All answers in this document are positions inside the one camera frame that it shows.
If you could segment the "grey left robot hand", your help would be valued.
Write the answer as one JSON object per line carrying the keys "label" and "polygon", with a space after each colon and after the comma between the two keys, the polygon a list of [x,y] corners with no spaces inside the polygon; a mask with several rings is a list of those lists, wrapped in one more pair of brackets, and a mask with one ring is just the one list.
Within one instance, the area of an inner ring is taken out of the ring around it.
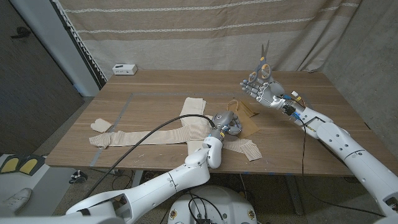
{"label": "grey left robot hand", "polygon": [[238,135],[242,131],[242,124],[238,116],[232,111],[223,111],[214,115],[212,119],[216,129],[222,133]]}

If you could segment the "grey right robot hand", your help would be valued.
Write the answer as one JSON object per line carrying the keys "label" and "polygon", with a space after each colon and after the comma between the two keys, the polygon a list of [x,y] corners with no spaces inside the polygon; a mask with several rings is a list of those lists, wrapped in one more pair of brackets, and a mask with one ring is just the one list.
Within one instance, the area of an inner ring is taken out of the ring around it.
{"label": "grey right robot hand", "polygon": [[278,82],[250,84],[247,80],[243,80],[240,85],[243,92],[253,97],[258,103],[266,108],[279,110],[285,102],[282,98],[285,90]]}

